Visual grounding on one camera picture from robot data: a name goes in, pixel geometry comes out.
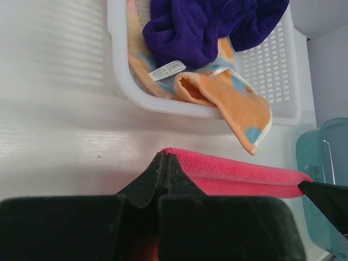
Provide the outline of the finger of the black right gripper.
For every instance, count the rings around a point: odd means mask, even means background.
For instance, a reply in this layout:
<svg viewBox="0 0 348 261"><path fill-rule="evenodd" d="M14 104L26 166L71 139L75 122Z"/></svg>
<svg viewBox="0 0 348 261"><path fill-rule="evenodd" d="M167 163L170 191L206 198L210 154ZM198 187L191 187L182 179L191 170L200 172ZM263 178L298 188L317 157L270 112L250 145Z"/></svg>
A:
<svg viewBox="0 0 348 261"><path fill-rule="evenodd" d="M347 186L303 181L299 189L343 237L347 236Z"/></svg>

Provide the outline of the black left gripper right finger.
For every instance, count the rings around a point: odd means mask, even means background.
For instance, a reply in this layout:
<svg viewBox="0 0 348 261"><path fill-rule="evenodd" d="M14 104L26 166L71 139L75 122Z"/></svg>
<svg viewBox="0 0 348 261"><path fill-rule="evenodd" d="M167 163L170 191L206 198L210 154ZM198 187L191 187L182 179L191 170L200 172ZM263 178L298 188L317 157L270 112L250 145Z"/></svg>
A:
<svg viewBox="0 0 348 261"><path fill-rule="evenodd" d="M306 260L290 208L274 197L207 196L167 156L158 201L159 260Z"/></svg>

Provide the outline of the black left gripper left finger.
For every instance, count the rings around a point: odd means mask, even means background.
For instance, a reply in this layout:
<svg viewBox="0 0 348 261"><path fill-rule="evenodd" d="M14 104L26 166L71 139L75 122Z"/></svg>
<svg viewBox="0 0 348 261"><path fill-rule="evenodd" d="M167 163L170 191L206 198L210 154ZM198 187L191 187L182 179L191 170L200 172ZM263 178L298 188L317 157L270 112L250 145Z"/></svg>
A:
<svg viewBox="0 0 348 261"><path fill-rule="evenodd" d="M1 260L121 260L156 230L166 156L114 195L17 197L1 202Z"/></svg>

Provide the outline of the pink microfiber towel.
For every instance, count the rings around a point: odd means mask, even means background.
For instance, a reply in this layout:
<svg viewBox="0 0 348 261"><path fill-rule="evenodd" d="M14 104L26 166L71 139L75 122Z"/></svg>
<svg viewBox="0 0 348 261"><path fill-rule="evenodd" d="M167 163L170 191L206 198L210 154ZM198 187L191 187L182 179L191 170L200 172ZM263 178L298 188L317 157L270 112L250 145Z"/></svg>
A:
<svg viewBox="0 0 348 261"><path fill-rule="evenodd" d="M219 158L178 148L166 155L177 156L183 172L207 196L300 197L299 184L308 177L298 171L278 169Z"/></svg>

